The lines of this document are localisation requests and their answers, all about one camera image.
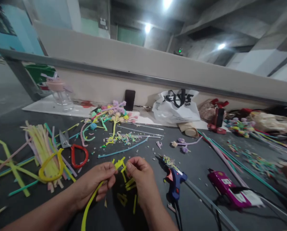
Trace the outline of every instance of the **bag handle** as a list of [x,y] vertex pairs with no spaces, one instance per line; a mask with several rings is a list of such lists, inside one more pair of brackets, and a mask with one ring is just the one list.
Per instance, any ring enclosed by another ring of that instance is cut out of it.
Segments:
[[[177,107],[177,108],[180,108],[180,107],[182,107],[182,105],[185,103],[185,100],[186,100],[186,98],[185,98],[185,89],[181,89],[181,97],[180,97],[180,95],[178,94],[178,95],[176,95],[174,92],[173,92],[173,90],[170,90],[169,92],[172,92],[172,94],[173,94],[173,103],[175,104],[175,106]],[[179,99],[180,99],[180,105],[178,105],[177,103],[176,103],[176,97],[179,97]]]

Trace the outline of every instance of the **glass jar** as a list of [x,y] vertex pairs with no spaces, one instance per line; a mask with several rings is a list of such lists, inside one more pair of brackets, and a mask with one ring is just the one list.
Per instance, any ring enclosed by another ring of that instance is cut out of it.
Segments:
[[67,90],[65,90],[65,83],[59,78],[55,80],[47,80],[48,88],[51,90],[56,103],[62,108],[63,111],[72,110],[74,107],[73,101]]

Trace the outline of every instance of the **yellow handle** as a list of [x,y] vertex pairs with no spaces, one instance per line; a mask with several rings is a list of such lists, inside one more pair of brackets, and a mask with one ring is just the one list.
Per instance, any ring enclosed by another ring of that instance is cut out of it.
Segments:
[[[61,152],[63,151],[64,149],[59,149],[59,151],[57,153],[53,153],[49,158],[47,158],[47,160],[42,164],[40,170],[39,170],[39,177],[41,180],[43,181],[46,181],[46,182],[51,182],[51,181],[54,181],[54,180],[57,180],[58,178],[60,178],[62,176],[62,173],[63,173],[63,168],[64,168],[64,162],[62,160],[62,156],[61,156]],[[58,158],[58,162],[59,162],[59,173],[58,175],[56,176],[53,176],[53,177],[46,177],[44,175],[44,169],[45,167],[47,166],[47,164],[50,162],[50,160],[55,156],[57,155],[57,158]]]

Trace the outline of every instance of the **red scissor handle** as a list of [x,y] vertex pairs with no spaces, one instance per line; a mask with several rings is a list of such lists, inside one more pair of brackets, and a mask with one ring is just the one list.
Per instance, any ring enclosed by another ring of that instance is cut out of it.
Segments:
[[[86,155],[84,162],[81,163],[80,165],[77,165],[75,163],[75,152],[74,152],[75,148],[82,149],[85,152],[85,155]],[[84,166],[84,164],[87,163],[87,161],[88,161],[88,151],[87,151],[87,149],[85,149],[84,147],[79,146],[77,144],[73,144],[71,146],[71,161],[72,161],[72,165],[73,165],[74,168],[81,168],[82,166]]]

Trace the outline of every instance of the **person's left hand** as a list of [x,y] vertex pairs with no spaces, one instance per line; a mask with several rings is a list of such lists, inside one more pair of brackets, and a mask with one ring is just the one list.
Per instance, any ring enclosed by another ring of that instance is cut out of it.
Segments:
[[96,201],[102,200],[106,196],[108,189],[116,182],[114,174],[117,173],[118,171],[113,163],[105,162],[94,166],[73,183],[69,189],[72,191],[73,197],[75,198],[77,209],[83,209],[100,182],[105,181],[103,186],[98,190],[96,197]]

